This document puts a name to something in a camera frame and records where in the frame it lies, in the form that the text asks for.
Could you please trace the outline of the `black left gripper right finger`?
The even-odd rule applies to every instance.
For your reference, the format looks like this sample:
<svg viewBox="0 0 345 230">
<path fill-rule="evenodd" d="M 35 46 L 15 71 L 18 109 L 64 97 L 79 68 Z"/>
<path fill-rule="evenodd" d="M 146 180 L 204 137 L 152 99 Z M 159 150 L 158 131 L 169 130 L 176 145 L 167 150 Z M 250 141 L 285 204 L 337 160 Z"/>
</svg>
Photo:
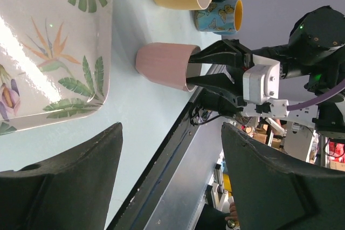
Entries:
<svg viewBox="0 0 345 230">
<path fill-rule="evenodd" d="M 344 229 L 344 172 L 286 155 L 229 123 L 222 146 L 241 229 Z"/>
</svg>

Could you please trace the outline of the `leaf pattern serving tray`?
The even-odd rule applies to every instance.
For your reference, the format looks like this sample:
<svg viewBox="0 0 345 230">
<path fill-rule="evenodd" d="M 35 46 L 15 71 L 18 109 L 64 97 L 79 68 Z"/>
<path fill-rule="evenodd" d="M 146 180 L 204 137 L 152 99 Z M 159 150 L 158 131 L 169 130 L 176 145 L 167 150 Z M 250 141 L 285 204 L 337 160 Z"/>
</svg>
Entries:
<svg viewBox="0 0 345 230">
<path fill-rule="evenodd" d="M 79 119 L 109 91 L 113 0 L 1 0 L 1 134 Z"/>
</svg>

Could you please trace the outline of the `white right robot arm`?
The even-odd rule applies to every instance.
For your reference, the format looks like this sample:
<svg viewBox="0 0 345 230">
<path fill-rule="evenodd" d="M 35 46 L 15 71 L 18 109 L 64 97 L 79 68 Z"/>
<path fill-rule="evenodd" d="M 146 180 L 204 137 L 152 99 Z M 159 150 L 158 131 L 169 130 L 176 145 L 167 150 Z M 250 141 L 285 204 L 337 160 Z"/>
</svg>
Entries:
<svg viewBox="0 0 345 230">
<path fill-rule="evenodd" d="M 295 122 L 344 143 L 344 15 L 331 7 L 300 18 L 286 45 L 249 50 L 224 39 L 189 61 L 226 66 L 226 73 L 187 78 L 207 91 L 204 109 Z M 342 171 L 301 161 L 228 123 L 222 146 L 241 229 L 344 229 Z"/>
</svg>

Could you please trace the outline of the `blue butterfly mug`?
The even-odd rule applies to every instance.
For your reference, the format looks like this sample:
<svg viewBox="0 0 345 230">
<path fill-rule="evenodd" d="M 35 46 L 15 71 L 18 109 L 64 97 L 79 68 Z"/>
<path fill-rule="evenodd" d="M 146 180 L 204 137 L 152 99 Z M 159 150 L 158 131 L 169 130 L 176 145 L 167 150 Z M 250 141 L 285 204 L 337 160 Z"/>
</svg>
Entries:
<svg viewBox="0 0 345 230">
<path fill-rule="evenodd" d="M 205 10 L 195 11 L 196 29 L 201 32 L 212 32 L 221 36 L 236 34 L 242 26 L 242 0 L 225 0 L 211 2 Z"/>
</svg>

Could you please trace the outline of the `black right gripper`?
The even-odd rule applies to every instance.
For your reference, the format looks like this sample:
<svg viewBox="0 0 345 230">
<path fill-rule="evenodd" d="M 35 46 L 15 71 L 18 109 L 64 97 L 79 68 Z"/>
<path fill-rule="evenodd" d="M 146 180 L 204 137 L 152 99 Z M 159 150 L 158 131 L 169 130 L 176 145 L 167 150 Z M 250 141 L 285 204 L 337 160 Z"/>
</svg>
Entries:
<svg viewBox="0 0 345 230">
<path fill-rule="evenodd" d="M 191 64 L 224 65 L 218 74 L 187 78 L 187 83 L 207 91 L 204 108 L 223 116 L 233 116 L 243 111 L 243 74 L 253 66 L 252 51 L 237 39 L 219 40 L 189 59 Z"/>
</svg>

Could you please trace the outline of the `pink octagonal mug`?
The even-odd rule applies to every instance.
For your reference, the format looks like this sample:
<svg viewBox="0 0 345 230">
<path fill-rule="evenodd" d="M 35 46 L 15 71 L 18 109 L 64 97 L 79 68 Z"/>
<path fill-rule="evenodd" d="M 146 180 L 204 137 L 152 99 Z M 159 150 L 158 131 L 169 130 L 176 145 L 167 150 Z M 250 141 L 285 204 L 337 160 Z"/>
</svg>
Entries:
<svg viewBox="0 0 345 230">
<path fill-rule="evenodd" d="M 136 70 L 153 83 L 192 92 L 196 86 L 187 78 L 200 76 L 201 64 L 190 64 L 193 54 L 201 51 L 197 45 L 150 43 L 136 54 Z"/>
</svg>

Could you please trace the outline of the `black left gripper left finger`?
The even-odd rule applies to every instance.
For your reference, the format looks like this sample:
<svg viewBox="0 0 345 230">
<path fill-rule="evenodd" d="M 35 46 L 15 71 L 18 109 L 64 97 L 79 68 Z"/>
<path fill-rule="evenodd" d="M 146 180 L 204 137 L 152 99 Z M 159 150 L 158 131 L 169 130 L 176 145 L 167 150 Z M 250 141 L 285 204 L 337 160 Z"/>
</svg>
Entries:
<svg viewBox="0 0 345 230">
<path fill-rule="evenodd" d="M 1 172 L 1 229 L 104 229 L 123 144 L 116 123 L 19 171 Z"/>
</svg>

